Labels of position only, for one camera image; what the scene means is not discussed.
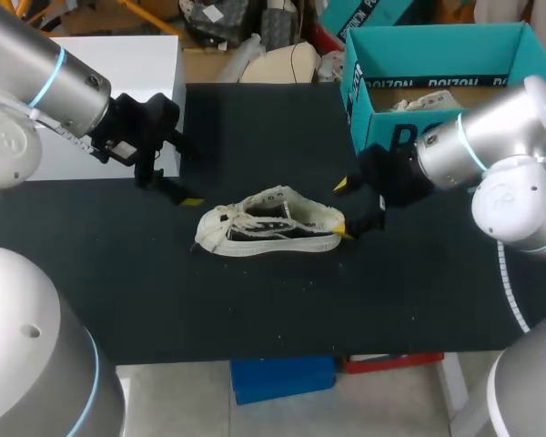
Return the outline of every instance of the teal cardboard box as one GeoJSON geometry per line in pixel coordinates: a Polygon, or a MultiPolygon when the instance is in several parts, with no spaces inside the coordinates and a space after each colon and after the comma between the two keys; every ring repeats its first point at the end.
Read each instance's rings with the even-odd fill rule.
{"type": "Polygon", "coordinates": [[[356,153],[378,143],[413,144],[464,109],[378,112],[379,88],[518,85],[546,80],[546,51],[528,25],[414,25],[351,29],[341,95],[356,153]]]}
{"type": "Polygon", "coordinates": [[[345,43],[351,27],[415,24],[411,15],[425,10],[424,5],[430,2],[431,0],[330,0],[319,22],[345,43]]]}

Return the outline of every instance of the robotic arm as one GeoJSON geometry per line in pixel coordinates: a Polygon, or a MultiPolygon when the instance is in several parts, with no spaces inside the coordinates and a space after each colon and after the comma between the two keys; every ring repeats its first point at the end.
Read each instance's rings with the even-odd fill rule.
{"type": "Polygon", "coordinates": [[[415,147],[370,147],[359,163],[387,207],[479,183],[471,210],[480,229],[546,256],[546,83],[538,76],[434,128],[415,147]]]}
{"type": "Polygon", "coordinates": [[[197,196],[154,170],[170,143],[183,158],[197,151],[176,130],[180,108],[157,94],[146,103],[110,96],[109,81],[0,6],[0,192],[29,178],[41,157],[41,123],[94,158],[135,166],[136,185],[175,203],[197,196]],[[80,139],[89,136],[90,143],[80,139]]]}

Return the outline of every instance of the black table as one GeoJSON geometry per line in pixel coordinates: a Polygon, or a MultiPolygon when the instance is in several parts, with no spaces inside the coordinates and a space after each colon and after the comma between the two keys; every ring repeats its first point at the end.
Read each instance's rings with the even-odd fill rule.
{"type": "MultiPolygon", "coordinates": [[[[0,198],[0,246],[51,277],[116,364],[495,350],[521,335],[464,190],[390,212],[384,232],[327,253],[190,251],[204,212],[263,188],[358,212],[360,197],[331,194],[355,167],[337,86],[189,86],[186,132],[210,156],[182,168],[202,207],[131,180],[31,182],[0,198]]],[[[508,250],[508,263],[534,325],[546,261],[508,250]]]]}

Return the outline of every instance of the canvas shoe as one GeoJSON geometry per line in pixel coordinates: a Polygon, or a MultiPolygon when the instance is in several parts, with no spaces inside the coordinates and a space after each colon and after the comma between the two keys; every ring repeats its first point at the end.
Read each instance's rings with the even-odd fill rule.
{"type": "Polygon", "coordinates": [[[275,187],[227,207],[216,207],[198,223],[196,243],[226,257],[250,257],[277,250],[325,252],[337,247],[344,215],[275,187]]]}
{"type": "Polygon", "coordinates": [[[441,91],[435,91],[434,93],[427,94],[417,100],[408,102],[402,100],[397,103],[392,111],[405,112],[405,111],[419,111],[419,110],[432,110],[432,109],[460,109],[461,105],[455,100],[453,94],[447,89],[441,91]]]}

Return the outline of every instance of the shoe sole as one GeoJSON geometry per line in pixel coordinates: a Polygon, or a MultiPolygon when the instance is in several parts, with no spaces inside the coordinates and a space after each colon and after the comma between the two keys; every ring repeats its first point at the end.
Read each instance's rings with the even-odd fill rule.
{"type": "Polygon", "coordinates": [[[327,252],[335,249],[341,236],[312,237],[310,239],[282,239],[275,241],[223,241],[217,248],[200,243],[205,250],[223,257],[254,257],[262,253],[295,251],[327,252]]]}

